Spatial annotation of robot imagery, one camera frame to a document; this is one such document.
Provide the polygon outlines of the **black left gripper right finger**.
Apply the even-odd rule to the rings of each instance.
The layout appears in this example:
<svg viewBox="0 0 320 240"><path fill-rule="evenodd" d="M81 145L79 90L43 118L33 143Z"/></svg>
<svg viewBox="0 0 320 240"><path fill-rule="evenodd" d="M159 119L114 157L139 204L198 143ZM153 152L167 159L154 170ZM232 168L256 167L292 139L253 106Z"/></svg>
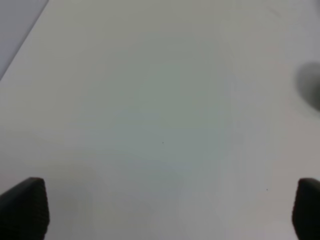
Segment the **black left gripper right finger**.
<svg viewBox="0 0 320 240"><path fill-rule="evenodd" d="M320 238L320 182L314 178L298 181L292 224L299 240Z"/></svg>

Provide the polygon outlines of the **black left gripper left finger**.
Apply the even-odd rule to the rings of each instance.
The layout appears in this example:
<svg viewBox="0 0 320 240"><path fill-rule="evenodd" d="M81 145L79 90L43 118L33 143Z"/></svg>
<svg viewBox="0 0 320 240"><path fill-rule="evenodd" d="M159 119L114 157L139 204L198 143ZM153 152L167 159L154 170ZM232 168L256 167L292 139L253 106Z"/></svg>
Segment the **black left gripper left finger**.
<svg viewBox="0 0 320 240"><path fill-rule="evenodd" d="M0 195L2 240L44 240L49 224L44 179L29 177Z"/></svg>

